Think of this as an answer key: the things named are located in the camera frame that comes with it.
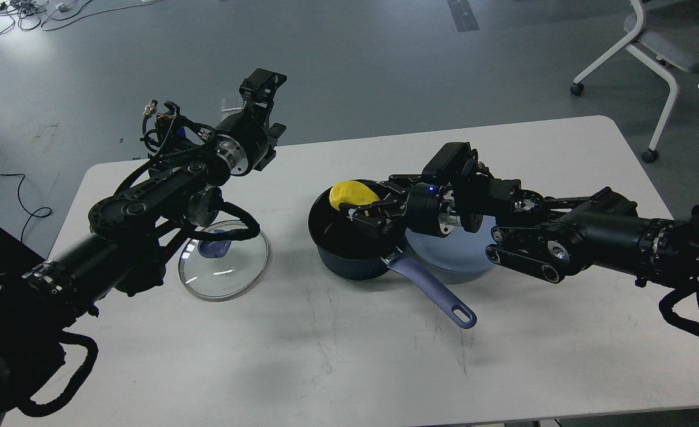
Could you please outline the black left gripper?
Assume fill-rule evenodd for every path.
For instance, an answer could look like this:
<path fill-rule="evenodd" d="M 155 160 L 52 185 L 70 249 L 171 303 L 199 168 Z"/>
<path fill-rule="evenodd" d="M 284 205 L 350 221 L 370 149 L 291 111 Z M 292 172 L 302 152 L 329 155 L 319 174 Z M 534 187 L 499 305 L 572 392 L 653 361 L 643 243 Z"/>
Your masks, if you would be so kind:
<path fill-rule="evenodd" d="M 275 146 L 287 127 L 270 126 L 269 118 L 275 94 L 287 80 L 286 75 L 257 68 L 239 86 L 244 107 L 222 111 L 222 121 L 216 125 L 216 154 L 233 176 L 261 171 L 275 158 Z"/>

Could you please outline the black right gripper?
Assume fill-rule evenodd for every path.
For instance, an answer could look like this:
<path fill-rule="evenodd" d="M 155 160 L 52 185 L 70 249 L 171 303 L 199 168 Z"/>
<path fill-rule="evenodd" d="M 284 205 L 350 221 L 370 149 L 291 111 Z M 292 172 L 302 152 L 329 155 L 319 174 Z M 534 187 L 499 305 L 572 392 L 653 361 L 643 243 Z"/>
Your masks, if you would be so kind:
<path fill-rule="evenodd" d="M 414 233 L 444 238 L 461 227 L 451 186 L 434 186 L 420 174 L 392 174 L 383 181 L 359 179 L 381 200 L 343 203 L 343 213 L 363 235 L 381 240 L 404 227 Z"/>

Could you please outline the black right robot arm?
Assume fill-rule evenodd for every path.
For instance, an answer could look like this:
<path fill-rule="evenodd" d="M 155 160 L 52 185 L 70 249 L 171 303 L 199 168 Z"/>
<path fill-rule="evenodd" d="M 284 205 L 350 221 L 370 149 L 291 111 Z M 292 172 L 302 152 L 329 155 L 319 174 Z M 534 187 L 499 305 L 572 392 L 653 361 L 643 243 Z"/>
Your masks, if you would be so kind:
<path fill-rule="evenodd" d="M 379 185 L 340 182 L 328 202 L 377 240 L 394 226 L 439 238 L 453 227 L 477 232 L 484 216 L 493 217 L 485 249 L 493 264 L 550 283 L 594 265 L 634 276 L 638 287 L 665 286 L 664 321 L 699 337 L 699 205 L 687 221 L 670 221 L 639 217 L 636 203 L 610 187 L 545 197 L 495 178 L 468 142 L 444 144 L 422 173 Z"/>

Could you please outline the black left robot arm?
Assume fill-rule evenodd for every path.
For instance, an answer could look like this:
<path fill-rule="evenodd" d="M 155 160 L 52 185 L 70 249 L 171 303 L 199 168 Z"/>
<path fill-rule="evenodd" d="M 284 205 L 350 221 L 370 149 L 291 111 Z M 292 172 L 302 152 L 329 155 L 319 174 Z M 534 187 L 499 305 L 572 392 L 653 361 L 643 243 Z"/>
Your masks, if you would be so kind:
<path fill-rule="evenodd" d="M 144 109 L 149 158 L 87 214 L 89 234 L 49 260 L 0 230 L 0 424 L 19 410 L 44 417 L 67 405 L 91 373 L 99 348 L 68 331 L 116 289 L 132 297 L 162 286 L 165 266 L 187 240 L 246 241 L 260 225 L 227 202 L 233 176 L 265 168 L 283 124 L 270 123 L 287 77 L 257 68 L 239 87 L 243 107 L 216 126 L 173 102 Z"/>

